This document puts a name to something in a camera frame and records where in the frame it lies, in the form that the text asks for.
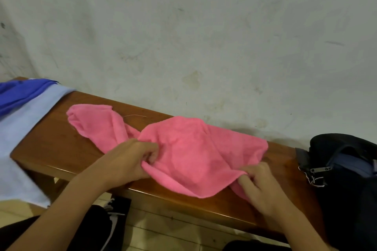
bag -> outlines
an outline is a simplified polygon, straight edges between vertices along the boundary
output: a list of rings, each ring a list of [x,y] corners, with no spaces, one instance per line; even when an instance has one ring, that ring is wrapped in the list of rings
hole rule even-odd
[[[346,134],[322,134],[309,152],[296,148],[299,169],[316,194],[330,244],[377,250],[377,145]]]

right hand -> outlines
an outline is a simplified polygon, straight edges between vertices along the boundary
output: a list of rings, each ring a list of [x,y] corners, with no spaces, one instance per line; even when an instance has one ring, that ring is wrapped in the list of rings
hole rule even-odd
[[[289,206],[294,206],[272,175],[267,163],[245,166],[240,170],[247,172],[249,177],[242,175],[238,178],[238,183],[260,213],[277,219],[281,211],[284,212]]]

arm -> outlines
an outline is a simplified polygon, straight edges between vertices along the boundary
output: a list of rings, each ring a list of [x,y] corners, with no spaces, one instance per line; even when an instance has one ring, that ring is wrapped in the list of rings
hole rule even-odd
[[[283,229],[294,251],[329,251],[305,215],[288,199],[267,163],[246,166],[247,175],[238,178],[252,205],[273,218]]]
[[[148,177],[141,161],[154,162],[158,145],[135,139],[124,142],[78,174],[56,201],[7,251],[63,251],[68,248],[84,215],[102,193]]]

forearm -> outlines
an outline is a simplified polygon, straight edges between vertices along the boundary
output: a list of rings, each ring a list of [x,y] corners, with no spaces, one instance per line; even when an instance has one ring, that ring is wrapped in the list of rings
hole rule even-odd
[[[8,251],[66,250],[89,207],[101,193],[100,188],[93,187],[89,179],[75,177]]]
[[[305,215],[292,203],[276,216],[293,251],[329,251]]]

towel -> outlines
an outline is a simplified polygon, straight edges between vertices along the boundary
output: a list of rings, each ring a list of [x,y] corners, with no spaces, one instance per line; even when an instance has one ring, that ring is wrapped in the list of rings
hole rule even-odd
[[[39,96],[0,118],[0,201],[21,199],[42,207],[50,205],[50,200],[10,154],[55,103],[73,90],[52,84]]]
[[[247,199],[236,181],[246,173],[238,168],[259,163],[268,148],[266,140],[207,125],[198,118],[176,116],[139,132],[108,105],[73,105],[67,115],[78,133],[103,153],[130,138],[158,143],[156,162],[143,161],[142,168],[167,189],[198,198],[213,196],[230,185]]]
[[[55,83],[57,82],[45,78],[0,83],[0,116],[22,106]]]

